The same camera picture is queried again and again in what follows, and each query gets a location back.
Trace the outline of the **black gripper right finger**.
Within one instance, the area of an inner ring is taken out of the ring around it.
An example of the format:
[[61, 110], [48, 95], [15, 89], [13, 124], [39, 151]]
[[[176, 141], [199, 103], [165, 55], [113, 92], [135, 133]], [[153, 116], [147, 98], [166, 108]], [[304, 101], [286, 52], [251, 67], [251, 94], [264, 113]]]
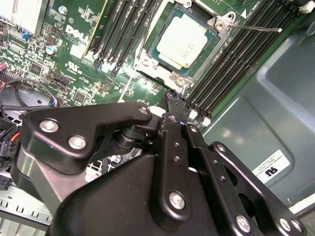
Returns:
[[189, 106], [176, 99], [184, 154], [178, 193], [189, 218], [178, 236], [305, 236], [307, 229], [224, 144], [207, 144], [188, 122]]

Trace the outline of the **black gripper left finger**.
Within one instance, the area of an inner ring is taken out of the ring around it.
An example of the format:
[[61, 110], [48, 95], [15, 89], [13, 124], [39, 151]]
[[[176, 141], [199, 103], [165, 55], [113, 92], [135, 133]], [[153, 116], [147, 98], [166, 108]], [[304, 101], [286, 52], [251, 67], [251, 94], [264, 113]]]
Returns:
[[184, 154], [176, 104], [138, 102], [55, 108], [24, 116], [15, 168], [53, 217], [75, 190], [145, 155], [156, 157], [150, 212], [157, 223], [189, 218], [178, 193]]

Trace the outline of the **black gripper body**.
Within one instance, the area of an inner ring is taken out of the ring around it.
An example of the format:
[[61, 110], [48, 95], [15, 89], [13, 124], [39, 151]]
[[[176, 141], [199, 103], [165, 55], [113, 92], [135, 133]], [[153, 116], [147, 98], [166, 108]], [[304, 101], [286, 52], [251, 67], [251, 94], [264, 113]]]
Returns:
[[192, 216], [176, 230], [161, 227], [150, 212], [156, 157], [126, 162], [71, 193], [58, 207], [50, 236], [236, 236], [214, 214], [199, 174], [189, 172]]

